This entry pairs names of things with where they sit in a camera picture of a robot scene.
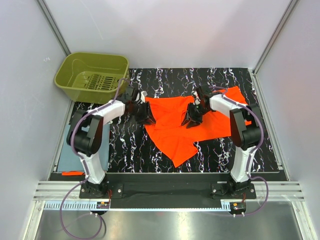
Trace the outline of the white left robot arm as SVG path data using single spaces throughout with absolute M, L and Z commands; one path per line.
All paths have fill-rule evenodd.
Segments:
M 74 114 L 66 143 L 83 167 L 85 180 L 80 185 L 84 193 L 97 198 L 111 193 L 99 157 L 104 125 L 123 115 L 134 116 L 135 121 L 142 125 L 156 123 L 146 96 L 146 91 L 128 86 L 124 93 L 117 93 L 108 103 L 90 111 L 78 110 Z

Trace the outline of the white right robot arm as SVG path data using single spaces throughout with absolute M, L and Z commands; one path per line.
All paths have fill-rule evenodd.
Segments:
M 212 190 L 213 196 L 229 195 L 239 198 L 250 188 L 251 167 L 256 151 L 264 140 L 264 127 L 261 112 L 257 105 L 246 105 L 227 97 L 223 87 L 201 85 L 192 92 L 194 101 L 187 105 L 182 126 L 188 129 L 203 123 L 208 112 L 221 113 L 229 118 L 232 142 L 235 144 L 235 157 L 230 177 L 220 188 Z

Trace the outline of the orange t shirt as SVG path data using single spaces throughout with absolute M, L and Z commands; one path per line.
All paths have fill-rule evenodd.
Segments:
M 197 152 L 195 142 L 231 136 L 230 119 L 224 114 L 208 112 L 199 126 L 186 128 L 181 123 L 187 106 L 194 101 L 192 96 L 167 98 L 147 97 L 156 124 L 145 125 L 155 146 L 172 160 L 175 167 L 193 157 Z

